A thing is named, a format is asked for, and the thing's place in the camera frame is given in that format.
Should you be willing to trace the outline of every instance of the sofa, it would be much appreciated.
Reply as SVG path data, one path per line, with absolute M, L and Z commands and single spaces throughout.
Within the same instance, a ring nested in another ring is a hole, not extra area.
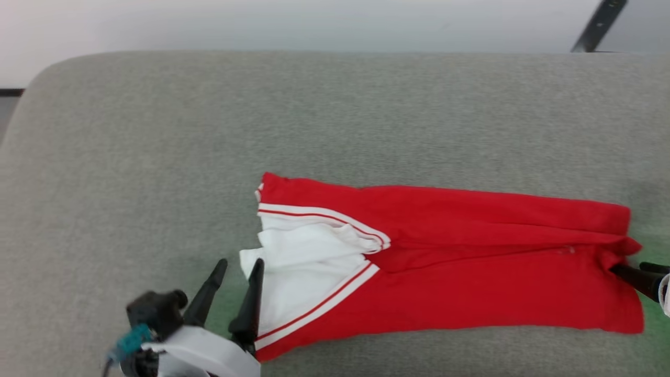
M 130 300 L 192 297 L 219 258 L 230 268 L 206 327 L 226 335 L 265 171 L 618 203 L 644 246 L 632 262 L 668 264 L 670 56 L 177 51 L 55 64 L 0 146 L 1 374 L 99 374 Z M 667 376 L 670 319 L 641 299 L 641 335 L 361 335 L 295 349 L 263 375 Z

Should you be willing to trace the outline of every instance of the cable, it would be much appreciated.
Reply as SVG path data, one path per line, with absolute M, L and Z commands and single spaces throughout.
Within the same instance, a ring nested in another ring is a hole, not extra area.
M 105 366 L 103 366 L 102 377 L 107 377 L 109 375 L 109 370 L 112 368 L 113 364 L 114 364 L 114 360 L 107 359 L 107 362 L 105 363 Z

